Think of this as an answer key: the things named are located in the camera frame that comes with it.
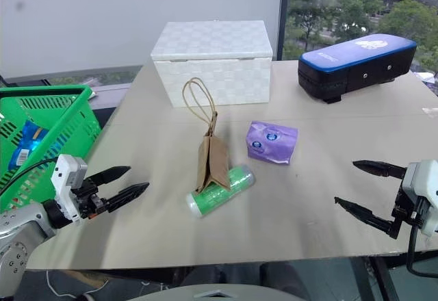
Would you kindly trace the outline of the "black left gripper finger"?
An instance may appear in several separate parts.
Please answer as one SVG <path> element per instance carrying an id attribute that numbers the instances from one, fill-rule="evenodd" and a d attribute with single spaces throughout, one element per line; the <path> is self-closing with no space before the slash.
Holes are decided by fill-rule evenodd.
<path id="1" fill-rule="evenodd" d="M 126 187 L 125 189 L 117 193 L 117 195 L 105 200 L 104 211 L 111 213 L 119 209 L 120 207 L 123 207 L 127 203 L 137 199 L 141 194 L 144 193 L 149 185 L 149 182 L 144 182 Z"/>
<path id="2" fill-rule="evenodd" d="M 131 169 L 130 166 L 114 166 L 114 167 L 108 168 L 104 171 L 93 174 L 92 176 L 89 176 L 89 179 L 96 186 L 100 186 L 103 184 L 111 183 L 112 181 L 119 179 L 122 175 L 124 175 L 130 169 Z"/>

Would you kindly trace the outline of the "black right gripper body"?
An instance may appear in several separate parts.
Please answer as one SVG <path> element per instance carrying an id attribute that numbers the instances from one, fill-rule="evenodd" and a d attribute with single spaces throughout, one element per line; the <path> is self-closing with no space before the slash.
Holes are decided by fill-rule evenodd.
<path id="1" fill-rule="evenodd" d="M 389 230 L 389 236 L 393 239 L 398 238 L 400 227 L 403 222 L 421 227 L 421 215 L 417 214 L 419 197 L 412 191 L 406 191 L 401 185 L 396 195 L 395 204 L 391 212 L 394 218 Z"/>

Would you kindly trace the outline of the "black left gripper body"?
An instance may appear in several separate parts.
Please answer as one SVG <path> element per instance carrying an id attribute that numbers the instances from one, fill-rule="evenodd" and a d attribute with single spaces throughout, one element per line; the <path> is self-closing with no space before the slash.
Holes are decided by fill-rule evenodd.
<path id="1" fill-rule="evenodd" d="M 107 200 L 97 196 L 102 184 L 102 179 L 88 177 L 82 182 L 81 187 L 72 189 L 82 219 L 92 219 L 107 210 Z"/>

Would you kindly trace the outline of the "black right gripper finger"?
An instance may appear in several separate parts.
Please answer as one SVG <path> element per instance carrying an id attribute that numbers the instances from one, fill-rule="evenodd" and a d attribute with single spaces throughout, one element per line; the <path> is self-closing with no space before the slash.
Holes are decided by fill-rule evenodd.
<path id="1" fill-rule="evenodd" d="M 397 179 L 403 179 L 407 168 L 396 166 L 383 161 L 371 161 L 371 160 L 357 160 L 352 162 L 356 168 L 373 174 L 375 176 L 393 177 Z"/>
<path id="2" fill-rule="evenodd" d="M 344 200 L 339 197 L 334 197 L 335 204 L 340 205 L 345 209 L 350 215 L 362 221 L 363 223 L 372 226 L 387 235 L 390 235 L 392 222 L 389 220 L 384 220 L 380 217 L 375 216 L 371 210 L 358 205 L 357 203 Z"/>

